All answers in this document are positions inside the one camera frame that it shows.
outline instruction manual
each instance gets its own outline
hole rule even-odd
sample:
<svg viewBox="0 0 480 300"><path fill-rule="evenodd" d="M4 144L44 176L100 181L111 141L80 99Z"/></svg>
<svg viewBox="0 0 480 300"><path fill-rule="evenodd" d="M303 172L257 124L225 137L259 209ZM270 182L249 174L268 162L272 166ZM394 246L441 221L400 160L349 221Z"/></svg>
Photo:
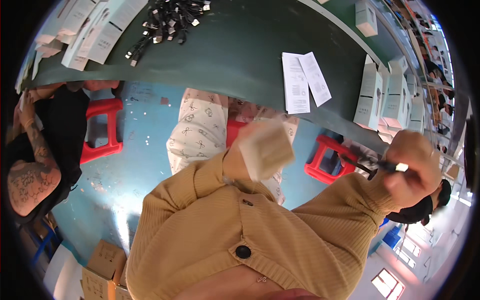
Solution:
<svg viewBox="0 0 480 300"><path fill-rule="evenodd" d="M332 98L328 90L322 70L318 66L313 52L309 52L299 57L300 65L307 77L308 85L312 91L313 99L317 107Z"/></svg>
<svg viewBox="0 0 480 300"><path fill-rule="evenodd" d="M307 78L299 61L301 56L282 52L285 107L289 114L310 112Z"/></svg>

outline black button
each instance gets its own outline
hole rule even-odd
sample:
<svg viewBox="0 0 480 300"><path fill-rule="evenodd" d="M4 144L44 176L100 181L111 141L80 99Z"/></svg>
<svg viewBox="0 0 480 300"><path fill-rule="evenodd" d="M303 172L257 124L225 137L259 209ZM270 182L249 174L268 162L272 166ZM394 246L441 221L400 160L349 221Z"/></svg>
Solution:
<svg viewBox="0 0 480 300"><path fill-rule="evenodd" d="M243 203L244 203L244 204L247 204L247 205L249 205L249 206L253 206L253 203L252 203L252 202L247 201L247 200L245 200L245 199L243 199Z"/></svg>
<svg viewBox="0 0 480 300"><path fill-rule="evenodd" d="M235 249L235 254L239 257L239 258L249 258L250 255L252 254L252 251L250 251L250 248L248 248L247 246L238 246L236 249Z"/></svg>

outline tattoo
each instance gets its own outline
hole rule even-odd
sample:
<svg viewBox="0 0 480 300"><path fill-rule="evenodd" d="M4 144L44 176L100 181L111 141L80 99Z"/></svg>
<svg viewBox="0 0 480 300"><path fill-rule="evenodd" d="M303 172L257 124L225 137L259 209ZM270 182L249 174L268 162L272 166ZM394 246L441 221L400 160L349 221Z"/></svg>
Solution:
<svg viewBox="0 0 480 300"><path fill-rule="evenodd" d="M26 131L28 138L30 139L30 143L32 144L35 160L41 164L56 167L57 164L53 159L52 152L48 148L48 145L35 122L33 122L32 125L26 129Z"/></svg>
<svg viewBox="0 0 480 300"><path fill-rule="evenodd" d="M8 174L10 201L22 216L29 214L48 196L61 179L57 163L37 125L33 123L26 131L36 162L13 166Z"/></svg>

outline pile of black cables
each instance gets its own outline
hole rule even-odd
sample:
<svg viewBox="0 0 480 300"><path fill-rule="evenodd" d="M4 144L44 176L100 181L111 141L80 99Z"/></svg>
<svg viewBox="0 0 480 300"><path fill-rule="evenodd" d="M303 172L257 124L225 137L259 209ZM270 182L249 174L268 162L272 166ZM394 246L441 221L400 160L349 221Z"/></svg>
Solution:
<svg viewBox="0 0 480 300"><path fill-rule="evenodd" d="M137 64L149 44L175 38L180 45L185 43L189 25L200 24L198 19L209 10L210 1L156 0L148 7L148 18L142 24L145 27L142 38L125 55L127 59L132 59L130 65L134 67Z"/></svg>

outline factory floor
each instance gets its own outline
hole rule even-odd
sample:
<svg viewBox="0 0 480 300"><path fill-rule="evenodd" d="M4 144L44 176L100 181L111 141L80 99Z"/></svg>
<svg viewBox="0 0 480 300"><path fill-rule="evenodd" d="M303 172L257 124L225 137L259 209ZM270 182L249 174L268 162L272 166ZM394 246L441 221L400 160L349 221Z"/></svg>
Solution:
<svg viewBox="0 0 480 300"><path fill-rule="evenodd" d="M81 165L78 187L53 210L69 248L86 265L100 239L123 246L128 253L142 211L142 201L162 180L171 176L166 141L178 121L185 87L146 82L126 82L123 110L117 113L119 154ZM91 101L113 98L110 90L90 93ZM107 142L107 117L88 121L89 143ZM317 148L315 138L327 133L318 125L300 120L293 143L296 160L283 169L284 207L293 209L321 192L326 184L306 175L303 167Z"/></svg>

